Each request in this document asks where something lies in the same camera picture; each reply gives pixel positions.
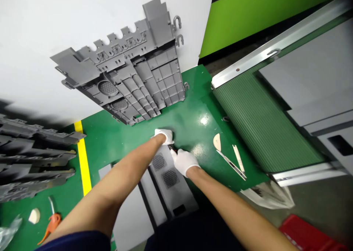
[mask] hand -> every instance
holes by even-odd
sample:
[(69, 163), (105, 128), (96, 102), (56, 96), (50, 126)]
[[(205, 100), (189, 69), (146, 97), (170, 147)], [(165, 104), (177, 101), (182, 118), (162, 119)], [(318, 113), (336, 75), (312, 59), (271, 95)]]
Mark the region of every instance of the hand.
[(196, 157), (192, 153), (182, 149), (178, 150), (178, 154), (174, 150), (170, 150), (170, 153), (172, 154), (175, 168), (185, 177), (187, 177), (186, 172), (190, 167), (200, 167)]
[(164, 134), (165, 135), (165, 142), (162, 145), (168, 145), (168, 144), (173, 144), (173, 132), (171, 130), (160, 130), (160, 129), (155, 129), (154, 130), (154, 135), (158, 134)]

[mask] red crate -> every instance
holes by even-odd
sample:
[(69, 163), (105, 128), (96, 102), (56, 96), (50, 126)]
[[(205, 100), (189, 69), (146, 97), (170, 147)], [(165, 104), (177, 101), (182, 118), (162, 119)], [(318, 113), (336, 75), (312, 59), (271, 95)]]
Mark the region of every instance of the red crate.
[(284, 233), (299, 250), (348, 251), (347, 247), (331, 239), (294, 214), (291, 214), (282, 223), (279, 230)]

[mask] green conveyor belt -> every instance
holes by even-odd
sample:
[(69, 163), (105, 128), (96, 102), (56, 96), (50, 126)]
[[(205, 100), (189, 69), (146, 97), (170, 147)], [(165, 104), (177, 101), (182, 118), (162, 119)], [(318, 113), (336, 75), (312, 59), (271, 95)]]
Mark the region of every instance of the green conveyor belt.
[[(346, 13), (288, 46), (280, 57), (351, 17)], [(300, 134), (284, 114), (277, 100), (258, 78), (258, 70), (271, 63), (266, 60), (214, 90), (231, 122), (268, 173), (282, 172), (324, 161), (324, 156)]]

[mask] forearm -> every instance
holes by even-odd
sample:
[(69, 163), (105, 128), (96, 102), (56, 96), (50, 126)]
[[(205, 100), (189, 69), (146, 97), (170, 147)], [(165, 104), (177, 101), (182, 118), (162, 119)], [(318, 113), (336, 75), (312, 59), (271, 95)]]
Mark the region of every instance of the forearm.
[(46, 243), (66, 234), (87, 230), (98, 230), (110, 237), (122, 203), (136, 187), (164, 141), (165, 136), (159, 134), (121, 159), (81, 199)]
[(247, 250), (297, 250), (269, 221), (204, 170), (192, 167), (186, 175), (206, 195)]

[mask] yellow stripe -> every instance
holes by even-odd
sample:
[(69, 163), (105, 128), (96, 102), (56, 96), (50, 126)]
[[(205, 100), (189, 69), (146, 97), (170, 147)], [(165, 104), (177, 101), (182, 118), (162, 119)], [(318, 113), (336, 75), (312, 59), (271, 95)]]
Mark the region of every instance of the yellow stripe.
[[(74, 125), (75, 125), (75, 131), (83, 133), (81, 121), (76, 122)], [(91, 185), (91, 176), (89, 175), (85, 139), (81, 139), (77, 143), (77, 149), (78, 149), (78, 159), (80, 161), (83, 195), (86, 196), (86, 194), (92, 189), (92, 185)]]

